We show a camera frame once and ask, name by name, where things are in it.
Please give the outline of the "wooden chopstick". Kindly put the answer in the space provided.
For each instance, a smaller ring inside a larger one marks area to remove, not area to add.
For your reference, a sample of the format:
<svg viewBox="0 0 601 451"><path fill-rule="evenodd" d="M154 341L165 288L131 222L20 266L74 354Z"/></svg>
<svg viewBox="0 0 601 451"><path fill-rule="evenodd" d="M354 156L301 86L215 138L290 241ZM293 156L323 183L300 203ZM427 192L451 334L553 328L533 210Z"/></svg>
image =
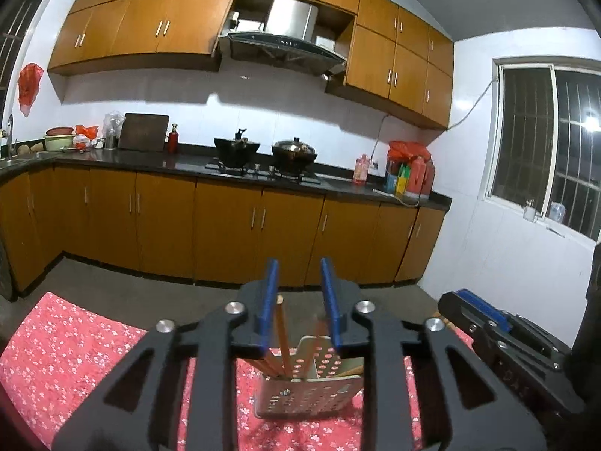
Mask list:
<svg viewBox="0 0 601 451"><path fill-rule="evenodd" d="M347 369L344 372L338 372L338 374L336 375L338 378L347 378L347 377L351 377L351 376L362 376L362 374L365 372L364 367L362 365L359 366L355 366L352 369Z"/></svg>
<svg viewBox="0 0 601 451"><path fill-rule="evenodd" d="M284 310L284 296L277 296L276 312L275 312L276 329L279 340L281 353L281 363L285 377L292 378L292 365L290 362L289 342L287 334L287 323Z"/></svg>
<svg viewBox="0 0 601 451"><path fill-rule="evenodd" d="M272 365L269 365L269 363L265 362L263 359L246 359L246 363L251 365L254 369L257 369L268 378L277 379L280 376L279 372L277 372Z"/></svg>
<svg viewBox="0 0 601 451"><path fill-rule="evenodd" d="M314 327L313 338L308 345L307 359L302 367L302 379L306 379L308 373L314 363L315 352L318 344L324 336L327 335L327 325L324 319L318 318Z"/></svg>

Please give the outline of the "red floral tablecloth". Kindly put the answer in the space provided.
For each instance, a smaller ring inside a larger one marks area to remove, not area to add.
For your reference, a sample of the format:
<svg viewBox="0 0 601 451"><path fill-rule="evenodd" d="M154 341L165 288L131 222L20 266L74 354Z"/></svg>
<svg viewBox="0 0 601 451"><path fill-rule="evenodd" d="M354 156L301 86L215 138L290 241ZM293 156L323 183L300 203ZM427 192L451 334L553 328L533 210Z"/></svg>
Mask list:
<svg viewBox="0 0 601 451"><path fill-rule="evenodd" d="M1 385L27 429L49 447L69 416L145 330L107 319L49 292L1 354ZM254 413L260 374L236 362L239 449L356 450L362 395L323 421L264 421Z"/></svg>

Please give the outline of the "right window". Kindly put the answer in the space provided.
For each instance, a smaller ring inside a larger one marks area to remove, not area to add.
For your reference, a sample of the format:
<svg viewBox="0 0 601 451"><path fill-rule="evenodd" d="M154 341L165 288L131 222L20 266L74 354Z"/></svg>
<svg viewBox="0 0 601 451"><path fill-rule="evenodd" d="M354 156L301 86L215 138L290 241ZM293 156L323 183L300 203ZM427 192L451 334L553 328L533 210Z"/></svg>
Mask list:
<svg viewBox="0 0 601 451"><path fill-rule="evenodd" d="M599 241L599 71L502 64L496 112L487 197Z"/></svg>

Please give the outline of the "red oil jugs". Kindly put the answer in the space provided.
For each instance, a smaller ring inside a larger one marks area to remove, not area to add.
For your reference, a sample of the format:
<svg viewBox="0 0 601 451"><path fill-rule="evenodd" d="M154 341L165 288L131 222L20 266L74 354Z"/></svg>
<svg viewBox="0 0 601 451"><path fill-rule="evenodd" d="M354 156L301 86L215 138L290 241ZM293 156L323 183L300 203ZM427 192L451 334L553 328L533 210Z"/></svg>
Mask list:
<svg viewBox="0 0 601 451"><path fill-rule="evenodd" d="M411 173L405 188L405 195L415 200L427 200L432 191L435 166L432 160L416 157L411 164Z"/></svg>

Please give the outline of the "beige perforated utensil holder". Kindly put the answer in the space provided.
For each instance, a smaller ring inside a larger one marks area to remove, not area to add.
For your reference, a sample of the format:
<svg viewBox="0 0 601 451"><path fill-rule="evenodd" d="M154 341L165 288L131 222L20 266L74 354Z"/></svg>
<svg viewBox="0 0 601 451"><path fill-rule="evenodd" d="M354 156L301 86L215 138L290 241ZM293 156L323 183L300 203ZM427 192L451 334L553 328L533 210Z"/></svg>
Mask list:
<svg viewBox="0 0 601 451"><path fill-rule="evenodd" d="M362 391L364 374L347 378L338 378L336 375L355 366L364 366L364 360L361 357L341 359L327 336L318 344L314 363L306 379L302 379L302 367L312 338L302 337L295 354L290 357L291 379L264 376L259 380L254 405L257 418L269 421L330 418L345 410Z"/></svg>

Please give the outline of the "lower wooden cabinets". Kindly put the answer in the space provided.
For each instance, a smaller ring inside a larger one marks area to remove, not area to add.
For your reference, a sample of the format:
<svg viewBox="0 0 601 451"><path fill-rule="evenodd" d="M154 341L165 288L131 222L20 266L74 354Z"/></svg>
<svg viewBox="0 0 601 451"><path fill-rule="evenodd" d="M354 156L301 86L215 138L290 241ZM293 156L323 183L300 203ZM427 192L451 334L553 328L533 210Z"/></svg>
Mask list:
<svg viewBox="0 0 601 451"><path fill-rule="evenodd" d="M251 281L275 259L286 288L316 286L329 259L341 278L397 284L424 275L446 213L50 161L1 171L1 262L13 293L63 254L211 284Z"/></svg>

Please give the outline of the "wooden cabinets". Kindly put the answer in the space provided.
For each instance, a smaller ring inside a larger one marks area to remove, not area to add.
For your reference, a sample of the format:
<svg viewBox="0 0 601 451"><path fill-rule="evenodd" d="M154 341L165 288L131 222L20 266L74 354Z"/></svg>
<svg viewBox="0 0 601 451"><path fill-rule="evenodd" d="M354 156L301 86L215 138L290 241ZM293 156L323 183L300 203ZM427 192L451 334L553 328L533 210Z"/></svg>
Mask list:
<svg viewBox="0 0 601 451"><path fill-rule="evenodd" d="M328 94L447 128L453 42L392 0L74 0L49 69L62 76L224 57L321 76Z"/></svg>
<svg viewBox="0 0 601 451"><path fill-rule="evenodd" d="M211 284L251 281L275 259L286 288L316 286L329 259L341 278L397 284L424 275L446 213L50 161L1 171L1 262L13 293L63 254Z"/></svg>

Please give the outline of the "pink bottle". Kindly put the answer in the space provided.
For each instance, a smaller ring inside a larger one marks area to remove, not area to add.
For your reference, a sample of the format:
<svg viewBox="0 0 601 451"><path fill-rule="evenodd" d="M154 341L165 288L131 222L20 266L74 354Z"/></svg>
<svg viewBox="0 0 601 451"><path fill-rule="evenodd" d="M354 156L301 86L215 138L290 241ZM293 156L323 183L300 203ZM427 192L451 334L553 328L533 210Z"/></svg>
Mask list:
<svg viewBox="0 0 601 451"><path fill-rule="evenodd" d="M355 169L353 170L352 183L355 185L363 185L367 182L371 160L366 154L362 154L355 161Z"/></svg>

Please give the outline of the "red bottle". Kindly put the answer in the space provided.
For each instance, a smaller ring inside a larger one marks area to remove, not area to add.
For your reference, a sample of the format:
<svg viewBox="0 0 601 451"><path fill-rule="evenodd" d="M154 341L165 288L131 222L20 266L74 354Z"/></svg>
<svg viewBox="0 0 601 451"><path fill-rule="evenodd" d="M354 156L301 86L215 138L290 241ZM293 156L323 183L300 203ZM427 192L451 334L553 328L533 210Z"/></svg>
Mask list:
<svg viewBox="0 0 601 451"><path fill-rule="evenodd" d="M171 131L169 132L167 139L167 152L170 155L174 155L177 153L179 144L179 134L177 131L177 124L173 123L171 125Z"/></svg>

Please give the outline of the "black wok with ladle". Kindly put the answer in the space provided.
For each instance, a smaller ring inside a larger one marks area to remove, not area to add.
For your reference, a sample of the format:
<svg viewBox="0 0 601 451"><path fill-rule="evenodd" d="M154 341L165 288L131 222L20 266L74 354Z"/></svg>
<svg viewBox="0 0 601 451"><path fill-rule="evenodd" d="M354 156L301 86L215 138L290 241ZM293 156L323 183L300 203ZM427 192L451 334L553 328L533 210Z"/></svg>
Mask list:
<svg viewBox="0 0 601 451"><path fill-rule="evenodd" d="M233 139L214 139L217 158L223 168L245 170L253 163L260 144L249 141L245 132L246 128L239 128Z"/></svg>

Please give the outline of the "dark wooden cutting board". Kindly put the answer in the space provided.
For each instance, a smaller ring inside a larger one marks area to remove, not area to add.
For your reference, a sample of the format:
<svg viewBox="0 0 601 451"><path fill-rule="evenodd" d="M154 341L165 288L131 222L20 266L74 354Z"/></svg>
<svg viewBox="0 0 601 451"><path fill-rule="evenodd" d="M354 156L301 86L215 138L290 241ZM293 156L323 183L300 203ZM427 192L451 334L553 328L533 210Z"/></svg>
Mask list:
<svg viewBox="0 0 601 451"><path fill-rule="evenodd" d="M118 149L136 152L162 152L168 124L168 115L126 113L119 136Z"/></svg>

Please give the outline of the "green basin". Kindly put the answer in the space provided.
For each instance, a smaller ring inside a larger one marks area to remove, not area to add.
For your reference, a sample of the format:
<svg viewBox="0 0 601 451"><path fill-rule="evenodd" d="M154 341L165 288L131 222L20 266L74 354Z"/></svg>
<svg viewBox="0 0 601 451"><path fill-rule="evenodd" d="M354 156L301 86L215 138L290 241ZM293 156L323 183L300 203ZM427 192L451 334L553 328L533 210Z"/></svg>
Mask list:
<svg viewBox="0 0 601 451"><path fill-rule="evenodd" d="M57 126L47 130L44 135L45 149L48 152L60 152L72 148L74 128Z"/></svg>

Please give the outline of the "red bag on counter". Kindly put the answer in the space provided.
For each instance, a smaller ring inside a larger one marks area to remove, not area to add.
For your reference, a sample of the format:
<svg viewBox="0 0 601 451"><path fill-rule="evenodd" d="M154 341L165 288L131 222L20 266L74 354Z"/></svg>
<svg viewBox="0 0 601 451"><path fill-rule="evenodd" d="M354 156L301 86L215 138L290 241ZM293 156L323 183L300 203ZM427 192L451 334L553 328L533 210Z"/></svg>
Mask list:
<svg viewBox="0 0 601 451"><path fill-rule="evenodd" d="M84 126L82 124L76 125L76 135L73 138L73 145L78 150L93 149L99 140L99 126L91 125Z"/></svg>

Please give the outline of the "black lidded wok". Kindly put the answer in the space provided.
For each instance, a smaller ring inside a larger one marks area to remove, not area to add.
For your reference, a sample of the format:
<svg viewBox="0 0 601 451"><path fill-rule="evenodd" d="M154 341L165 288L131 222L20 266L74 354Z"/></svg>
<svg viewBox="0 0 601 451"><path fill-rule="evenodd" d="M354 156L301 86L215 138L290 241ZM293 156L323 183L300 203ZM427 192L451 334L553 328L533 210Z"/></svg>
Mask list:
<svg viewBox="0 0 601 451"><path fill-rule="evenodd" d="M285 139L272 145L273 166L278 172L302 176L318 157L313 147L299 138Z"/></svg>

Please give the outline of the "steel range hood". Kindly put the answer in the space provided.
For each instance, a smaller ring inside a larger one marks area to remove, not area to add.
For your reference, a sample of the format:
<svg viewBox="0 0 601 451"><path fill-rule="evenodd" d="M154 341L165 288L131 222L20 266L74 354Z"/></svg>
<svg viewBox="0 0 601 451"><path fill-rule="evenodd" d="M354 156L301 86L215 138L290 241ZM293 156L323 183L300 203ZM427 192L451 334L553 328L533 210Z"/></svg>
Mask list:
<svg viewBox="0 0 601 451"><path fill-rule="evenodd" d="M219 35L232 59L310 74L336 76L346 69L353 17L302 0L234 0Z"/></svg>

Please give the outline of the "upper wooden cabinets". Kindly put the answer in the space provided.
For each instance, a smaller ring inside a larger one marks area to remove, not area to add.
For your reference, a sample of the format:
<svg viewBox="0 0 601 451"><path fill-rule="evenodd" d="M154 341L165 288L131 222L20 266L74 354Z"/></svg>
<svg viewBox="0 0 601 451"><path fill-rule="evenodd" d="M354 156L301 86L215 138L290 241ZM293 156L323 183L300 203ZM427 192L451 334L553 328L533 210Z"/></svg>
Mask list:
<svg viewBox="0 0 601 451"><path fill-rule="evenodd" d="M453 42L392 0L74 0L49 69L62 76L224 57L321 76L328 94L447 128Z"/></svg>

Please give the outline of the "red plastic bag on wall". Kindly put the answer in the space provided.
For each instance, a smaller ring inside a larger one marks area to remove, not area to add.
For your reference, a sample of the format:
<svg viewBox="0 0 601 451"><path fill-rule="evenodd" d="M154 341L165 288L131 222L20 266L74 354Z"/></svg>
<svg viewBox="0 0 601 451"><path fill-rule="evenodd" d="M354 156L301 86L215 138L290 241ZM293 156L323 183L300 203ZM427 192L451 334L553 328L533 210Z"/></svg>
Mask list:
<svg viewBox="0 0 601 451"><path fill-rule="evenodd" d="M30 115L30 109L37 99L40 90L40 82L44 76L44 69L37 63L29 63L18 75L18 105L24 117Z"/></svg>

